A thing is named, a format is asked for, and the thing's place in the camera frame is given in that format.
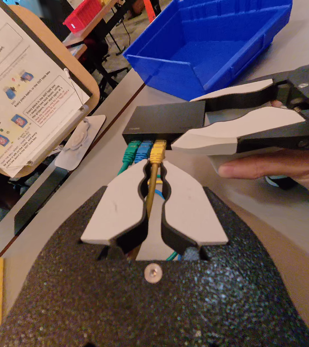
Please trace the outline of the white stand base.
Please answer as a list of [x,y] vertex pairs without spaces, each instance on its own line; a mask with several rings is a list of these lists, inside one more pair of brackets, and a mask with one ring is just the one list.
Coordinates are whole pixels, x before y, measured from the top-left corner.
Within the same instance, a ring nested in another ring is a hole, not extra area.
[[83,160],[105,120],[105,115],[85,117],[56,157],[54,165],[67,171],[75,170]]

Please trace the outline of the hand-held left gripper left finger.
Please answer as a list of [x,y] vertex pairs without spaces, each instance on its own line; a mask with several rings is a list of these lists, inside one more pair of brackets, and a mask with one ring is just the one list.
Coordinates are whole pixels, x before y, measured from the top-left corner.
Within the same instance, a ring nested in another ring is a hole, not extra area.
[[148,236],[145,198],[148,194],[149,160],[141,160],[107,186],[87,224],[81,241],[117,246],[127,254]]

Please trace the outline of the person's right hand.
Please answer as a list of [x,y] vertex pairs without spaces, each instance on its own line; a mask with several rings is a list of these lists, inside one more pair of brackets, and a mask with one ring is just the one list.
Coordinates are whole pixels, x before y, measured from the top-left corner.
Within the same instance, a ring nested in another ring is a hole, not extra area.
[[222,164],[218,174],[228,179],[288,176],[309,190],[309,150],[283,149],[235,159]]

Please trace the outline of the large blue plastic bin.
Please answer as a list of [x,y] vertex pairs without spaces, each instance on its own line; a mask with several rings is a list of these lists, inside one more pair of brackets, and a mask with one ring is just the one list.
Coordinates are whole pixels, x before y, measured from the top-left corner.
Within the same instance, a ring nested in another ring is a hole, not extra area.
[[123,56],[143,82],[190,101],[228,87],[289,22],[290,0],[175,0]]

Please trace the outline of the black network switch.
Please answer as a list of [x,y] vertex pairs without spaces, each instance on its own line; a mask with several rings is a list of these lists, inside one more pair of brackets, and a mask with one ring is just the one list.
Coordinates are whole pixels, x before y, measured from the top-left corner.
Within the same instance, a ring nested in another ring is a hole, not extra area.
[[204,126],[205,101],[137,106],[122,136],[131,141],[165,140],[166,150],[180,136],[191,129]]

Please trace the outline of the red plastic basket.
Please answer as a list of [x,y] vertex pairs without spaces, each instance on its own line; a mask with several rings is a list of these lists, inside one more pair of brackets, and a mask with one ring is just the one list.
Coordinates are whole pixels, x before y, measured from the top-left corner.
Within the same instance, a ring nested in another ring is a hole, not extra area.
[[102,7],[99,0],[85,0],[65,19],[63,25],[72,33],[78,33],[87,27]]

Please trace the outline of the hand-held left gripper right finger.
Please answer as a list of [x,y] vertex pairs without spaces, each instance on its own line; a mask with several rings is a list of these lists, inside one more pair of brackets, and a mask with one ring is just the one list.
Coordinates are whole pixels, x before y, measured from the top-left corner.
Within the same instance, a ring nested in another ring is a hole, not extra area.
[[207,196],[192,176],[165,160],[161,164],[161,237],[179,255],[188,248],[226,245],[229,239]]

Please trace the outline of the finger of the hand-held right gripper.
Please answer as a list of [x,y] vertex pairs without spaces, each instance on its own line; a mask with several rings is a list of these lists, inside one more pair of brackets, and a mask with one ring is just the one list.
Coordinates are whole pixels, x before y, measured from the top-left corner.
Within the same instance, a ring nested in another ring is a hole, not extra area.
[[233,155],[239,137],[304,121],[294,110],[261,107],[234,120],[188,130],[171,144],[171,148],[188,154]]
[[205,111],[208,112],[257,108],[276,99],[277,91],[277,85],[273,80],[267,79],[220,89],[194,98],[190,102],[205,101]]

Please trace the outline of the printed instruction sheet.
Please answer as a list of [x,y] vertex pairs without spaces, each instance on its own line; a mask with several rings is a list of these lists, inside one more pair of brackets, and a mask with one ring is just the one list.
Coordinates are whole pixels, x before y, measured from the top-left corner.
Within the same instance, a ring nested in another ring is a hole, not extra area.
[[92,94],[0,1],[0,171],[33,166],[82,116]]

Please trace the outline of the wooden display board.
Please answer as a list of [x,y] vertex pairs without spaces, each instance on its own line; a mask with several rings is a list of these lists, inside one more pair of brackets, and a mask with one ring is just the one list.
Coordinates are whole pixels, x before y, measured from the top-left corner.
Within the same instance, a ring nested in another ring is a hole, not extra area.
[[19,178],[33,172],[46,156],[48,156],[51,151],[78,126],[83,118],[97,106],[100,99],[100,90],[92,75],[81,65],[78,59],[69,52],[65,45],[38,16],[24,7],[17,5],[8,6],[3,1],[0,1],[0,8],[8,17],[18,24],[53,61],[60,67],[67,68],[74,83],[77,83],[77,85],[90,96],[84,109],[82,111],[78,110],[73,118],[69,120],[66,125],[63,125],[61,130],[56,132],[53,139],[39,151],[39,154],[36,155],[34,159],[31,159],[31,164],[25,165],[13,176],[14,178]]

